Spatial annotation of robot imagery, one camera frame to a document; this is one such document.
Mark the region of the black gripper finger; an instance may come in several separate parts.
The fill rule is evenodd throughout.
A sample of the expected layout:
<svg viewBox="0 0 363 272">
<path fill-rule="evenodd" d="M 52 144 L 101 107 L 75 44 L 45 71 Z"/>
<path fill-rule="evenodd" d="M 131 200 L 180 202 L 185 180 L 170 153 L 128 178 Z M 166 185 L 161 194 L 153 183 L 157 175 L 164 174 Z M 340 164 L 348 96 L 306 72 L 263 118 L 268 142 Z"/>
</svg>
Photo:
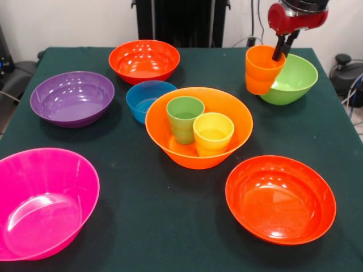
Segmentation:
<svg viewBox="0 0 363 272">
<path fill-rule="evenodd" d="M 289 54 L 292 44 L 294 40 L 298 37 L 299 33 L 300 33 L 299 29 L 294 31 L 289 35 L 287 41 L 284 43 L 284 46 L 282 47 L 282 52 L 284 53 L 285 56 Z"/>
<path fill-rule="evenodd" d="M 283 47 L 285 44 L 285 35 L 278 35 L 278 42 L 275 47 L 275 51 L 273 53 L 272 59 L 274 61 L 279 61 L 283 52 Z"/>
</svg>

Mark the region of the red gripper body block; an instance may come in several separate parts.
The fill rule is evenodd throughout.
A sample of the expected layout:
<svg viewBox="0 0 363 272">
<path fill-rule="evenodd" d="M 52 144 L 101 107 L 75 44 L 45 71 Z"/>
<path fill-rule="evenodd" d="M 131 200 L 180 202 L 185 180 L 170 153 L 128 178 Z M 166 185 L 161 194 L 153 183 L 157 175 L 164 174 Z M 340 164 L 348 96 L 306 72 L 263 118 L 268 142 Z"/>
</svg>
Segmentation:
<svg viewBox="0 0 363 272">
<path fill-rule="evenodd" d="M 328 16 L 327 2 L 277 2 L 268 10 L 269 27 L 276 35 L 318 28 Z"/>
</svg>

